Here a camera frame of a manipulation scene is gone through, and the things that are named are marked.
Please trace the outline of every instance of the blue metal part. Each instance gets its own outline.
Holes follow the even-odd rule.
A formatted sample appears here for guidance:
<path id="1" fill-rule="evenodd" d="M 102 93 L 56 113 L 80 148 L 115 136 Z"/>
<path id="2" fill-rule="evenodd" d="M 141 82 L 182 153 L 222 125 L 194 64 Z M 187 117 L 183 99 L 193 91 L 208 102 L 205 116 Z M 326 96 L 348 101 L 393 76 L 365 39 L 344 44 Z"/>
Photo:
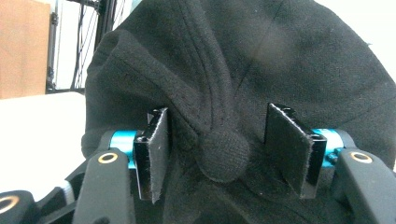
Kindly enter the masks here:
<path id="1" fill-rule="evenodd" d="M 334 129 L 313 129 L 312 132 L 321 134 L 327 138 L 326 152 L 322 167 L 334 167 L 338 159 L 338 153 L 344 148 L 343 140 Z"/>
<path id="2" fill-rule="evenodd" d="M 134 164 L 134 137 L 136 131 L 116 131 L 110 141 L 110 147 L 116 147 L 128 157 L 128 168 L 136 169 Z"/>

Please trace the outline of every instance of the black fabric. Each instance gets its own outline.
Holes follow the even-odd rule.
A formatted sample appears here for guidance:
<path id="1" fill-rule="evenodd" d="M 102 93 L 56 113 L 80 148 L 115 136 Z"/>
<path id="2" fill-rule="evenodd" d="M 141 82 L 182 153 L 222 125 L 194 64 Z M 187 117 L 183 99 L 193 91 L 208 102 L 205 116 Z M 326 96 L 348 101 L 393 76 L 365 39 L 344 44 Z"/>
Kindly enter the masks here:
<path id="1" fill-rule="evenodd" d="M 332 171 L 315 200 L 299 200 L 263 153 L 269 102 L 395 161 L 393 80 L 314 1 L 145 0 L 105 36 L 88 74 L 85 156 L 106 130 L 142 130 L 148 110 L 170 109 L 164 194 L 152 213 L 136 206 L 138 223 L 347 222 L 329 196 Z"/>

